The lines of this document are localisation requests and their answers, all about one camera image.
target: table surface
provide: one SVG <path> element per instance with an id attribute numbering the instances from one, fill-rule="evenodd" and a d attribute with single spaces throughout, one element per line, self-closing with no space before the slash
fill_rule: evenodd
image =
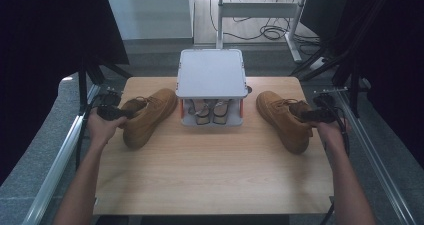
<path id="1" fill-rule="evenodd" d="M 237 127 L 187 127 L 179 108 L 139 150 L 128 149 L 118 129 L 100 164 L 95 214 L 228 215 L 325 213 L 333 195 L 331 168 L 316 129 L 305 153 L 293 155 L 258 114 L 266 90 L 304 99 L 293 77 L 247 77 Z M 160 88 L 175 89 L 175 77 L 130 78 L 121 105 Z"/>

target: aluminum rail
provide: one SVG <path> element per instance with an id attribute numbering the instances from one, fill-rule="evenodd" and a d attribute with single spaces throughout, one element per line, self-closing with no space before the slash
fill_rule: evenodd
<path id="1" fill-rule="evenodd" d="M 88 101 L 91 101 L 100 91 L 100 87 L 97 85 L 91 86 L 88 93 Z M 84 114 L 78 115 L 74 123 L 72 124 L 68 135 L 66 136 L 62 147 L 60 148 L 50 170 L 41 185 L 40 190 L 37 193 L 26 217 L 22 224 L 33 225 L 39 224 L 47 210 L 47 206 L 56 191 L 57 185 L 62 178 L 63 171 L 68 164 L 69 158 L 75 149 L 75 145 L 78 141 L 78 137 L 81 130 Z"/>
<path id="2" fill-rule="evenodd" d="M 399 188 L 394 183 L 389 172 L 384 166 L 383 161 L 378 155 L 378 152 L 375 150 L 374 144 L 368 137 L 368 134 L 365 131 L 365 128 L 362 126 L 360 119 L 354 116 L 350 107 L 348 106 L 349 99 L 346 93 L 337 91 L 336 94 L 342 101 L 343 111 L 345 111 L 345 114 L 347 115 L 347 118 L 351 123 L 352 129 L 355 131 L 355 134 L 358 135 L 358 139 L 365 151 L 365 154 L 367 155 L 368 160 L 370 161 L 371 166 L 374 169 L 374 172 L 380 180 L 380 183 L 384 191 L 386 192 L 386 195 L 390 203 L 392 204 L 393 209 L 395 210 L 396 215 L 399 218 L 399 221 L 405 225 L 417 224 L 408 208 L 408 205 L 406 204 L 405 199 L 400 193 Z"/>

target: wall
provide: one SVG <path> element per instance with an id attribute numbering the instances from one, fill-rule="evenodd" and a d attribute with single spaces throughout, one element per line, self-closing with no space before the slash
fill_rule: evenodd
<path id="1" fill-rule="evenodd" d="M 193 37 L 193 0 L 109 0 L 123 40 Z"/>

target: white box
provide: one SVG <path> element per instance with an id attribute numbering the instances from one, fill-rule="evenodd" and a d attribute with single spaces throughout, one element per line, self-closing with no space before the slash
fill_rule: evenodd
<path id="1" fill-rule="evenodd" d="M 180 98 L 181 122 L 198 126 L 189 114 L 190 99 L 230 99 L 225 125 L 239 126 L 243 119 L 243 98 L 248 94 L 243 57 L 237 49 L 188 49 L 181 52 L 176 94 Z"/>

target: floor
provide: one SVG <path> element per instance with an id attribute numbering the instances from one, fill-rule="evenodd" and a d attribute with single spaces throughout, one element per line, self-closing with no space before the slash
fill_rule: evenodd
<path id="1" fill-rule="evenodd" d="M 131 66 L 123 65 L 120 67 L 134 76 L 176 76 L 180 51 L 187 48 L 213 48 L 210 45 L 210 43 L 214 43 L 212 37 L 209 38 L 212 40 L 205 39 L 203 42 L 195 40 L 197 41 L 195 45 L 144 44 L 140 41 L 125 41 Z M 251 43 L 226 41 L 229 43 L 227 47 L 231 46 L 242 50 L 246 65 L 246 76 L 288 76 L 298 66 L 293 62 L 289 49 L 283 41 L 252 41 Z M 102 71 L 107 78 L 102 86 L 103 90 L 107 87 L 114 87 L 117 90 L 123 89 L 125 79 L 106 68 L 102 67 Z M 333 73 L 334 70 L 329 70 L 308 82 L 301 83 L 305 96 L 311 104 L 313 104 L 312 98 L 316 96 L 315 91 L 333 89 L 331 85 Z M 0 221 L 3 224 L 22 224 L 78 113 L 78 76 L 71 74 L 70 77 L 72 80 L 63 80 L 60 83 L 58 87 L 59 96 L 51 113 L 30 144 L 26 154 L 0 188 Z M 339 98 L 337 98 L 337 101 L 339 104 L 343 103 Z M 361 93 L 359 96 L 358 109 L 360 114 L 358 121 L 367 131 L 372 147 L 378 153 L 381 163 L 384 164 L 384 169 L 390 175 L 389 181 L 392 181 L 395 190 L 399 191 L 401 198 L 415 218 L 415 224 L 424 224 L 423 169 L 373 109 L 365 93 Z M 393 190 L 387 190 L 385 184 L 387 180 L 378 175 L 378 168 L 374 166 L 373 159 L 369 157 L 367 147 L 363 144 L 362 135 L 354 131 L 350 135 L 350 140 L 351 161 L 370 200 L 378 224 L 402 224 L 399 220 L 399 214 L 396 213 L 392 200 L 390 200 L 390 193 Z M 87 139 L 84 139 L 83 148 L 86 146 Z M 66 186 L 73 177 L 74 165 L 75 155 L 73 154 L 56 191 L 50 199 L 49 206 L 46 211 L 41 211 L 44 216 L 40 224 L 51 223 Z M 322 214 L 296 214 L 290 216 L 290 224 L 318 224 L 322 218 Z M 143 220 L 142 217 L 130 218 L 131 224 L 139 224 L 140 220 Z M 266 221 L 269 222 L 268 224 L 279 224 L 278 221 L 272 223 L 272 219 Z"/>

